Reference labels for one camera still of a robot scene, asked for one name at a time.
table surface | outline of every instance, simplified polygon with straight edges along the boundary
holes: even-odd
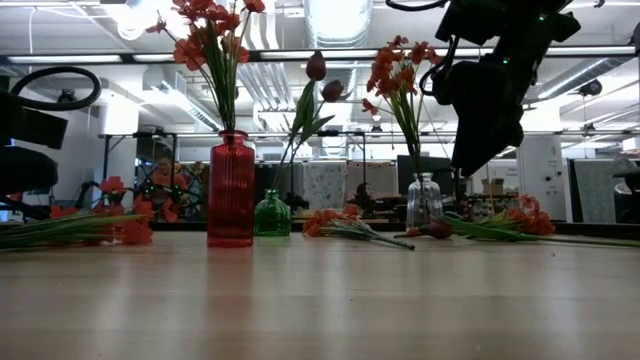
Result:
[[[203,233],[0,254],[0,358],[638,359],[640,250]]]

red tulip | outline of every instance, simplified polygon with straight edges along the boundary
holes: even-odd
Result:
[[[322,98],[326,102],[336,102],[342,95],[342,90],[344,90],[344,86],[339,80],[334,80],[322,89]]]
[[[314,52],[307,61],[307,76],[315,81],[320,81],[327,76],[327,64],[320,51]]]

black equipment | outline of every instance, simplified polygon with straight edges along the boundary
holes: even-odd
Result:
[[[74,101],[66,96],[59,103],[42,102],[19,96],[32,81],[44,76],[74,73],[88,77],[93,83],[89,96]],[[10,201],[5,195],[50,188],[58,182],[57,164],[37,151],[11,145],[11,139],[44,145],[52,149],[62,148],[67,120],[42,113],[42,111],[71,111],[93,104],[102,91],[100,80],[90,71],[61,66],[34,71],[18,81],[10,92],[0,91],[0,202],[17,210],[37,215],[27,205]]]
[[[394,9],[421,11],[449,0],[406,6],[385,0]],[[580,30],[572,13],[559,14],[572,0],[451,0],[436,38],[449,42],[443,61],[420,80],[423,94],[440,105],[453,105],[459,117],[452,165],[470,176],[507,146],[524,137],[522,101],[537,81],[537,70],[552,41],[563,42]],[[453,65],[460,39],[482,46],[500,39],[478,62]],[[433,91],[425,89],[433,80]]]

person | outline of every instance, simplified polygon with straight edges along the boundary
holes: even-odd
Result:
[[[373,200],[373,189],[369,183],[361,183],[356,189],[356,196],[348,203],[356,204],[363,210],[364,218],[372,218],[376,202]]]

red glass vase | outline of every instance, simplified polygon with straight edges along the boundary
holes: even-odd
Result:
[[[255,152],[244,145],[247,133],[221,131],[222,145],[211,148],[209,247],[253,245]]]

